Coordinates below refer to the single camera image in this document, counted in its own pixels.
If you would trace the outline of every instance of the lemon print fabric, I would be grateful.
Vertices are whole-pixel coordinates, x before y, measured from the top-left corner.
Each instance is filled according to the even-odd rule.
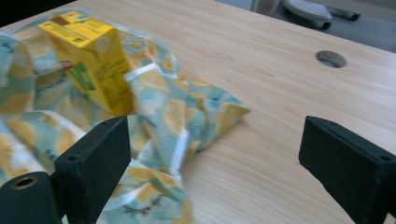
[[[84,9],[74,10],[89,17]],[[0,186],[34,171],[53,173],[56,158],[101,121],[114,118],[64,74],[36,28],[49,18],[0,33]],[[107,23],[118,29],[130,65],[124,78],[134,103],[127,116],[132,158],[97,222],[191,223],[193,204],[180,175],[183,162],[226,134],[249,109],[227,91],[181,70],[161,40]],[[106,50],[106,42],[99,50]]]

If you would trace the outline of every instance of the wooden table surface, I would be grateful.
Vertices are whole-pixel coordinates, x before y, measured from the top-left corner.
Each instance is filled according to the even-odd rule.
[[[210,0],[79,0],[65,7],[160,38],[189,76],[252,109],[182,167],[195,223],[353,223],[299,164],[307,115],[396,154],[396,54]],[[321,64],[320,50],[343,55],[347,65]]]

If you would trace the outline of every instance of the gray chair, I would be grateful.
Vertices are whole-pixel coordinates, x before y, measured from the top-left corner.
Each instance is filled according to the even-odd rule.
[[[297,16],[312,20],[322,21],[323,30],[327,30],[332,25],[332,14],[320,4],[307,2],[305,0],[285,0],[285,8]]]

